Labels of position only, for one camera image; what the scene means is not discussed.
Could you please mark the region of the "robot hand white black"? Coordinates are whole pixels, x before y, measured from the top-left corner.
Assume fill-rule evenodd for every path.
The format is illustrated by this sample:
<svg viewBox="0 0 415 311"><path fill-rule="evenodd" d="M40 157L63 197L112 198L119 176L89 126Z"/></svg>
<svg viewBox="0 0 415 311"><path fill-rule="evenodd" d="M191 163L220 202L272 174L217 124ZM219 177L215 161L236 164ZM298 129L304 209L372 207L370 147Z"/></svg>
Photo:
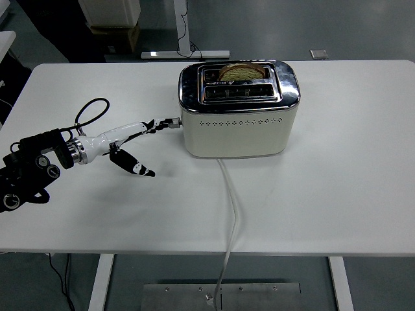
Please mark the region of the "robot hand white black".
<svg viewBox="0 0 415 311"><path fill-rule="evenodd" d="M124 143L139 136L156 133L165 128L179 128L179 118L152 119L149 122L127 124L96 137L78 136L73 139L73 146L78 152L77 162L88 164L97 156L108 155L110 161L121 169L140 176L154 177L155 172L141 164L134 156L121 148Z"/></svg>

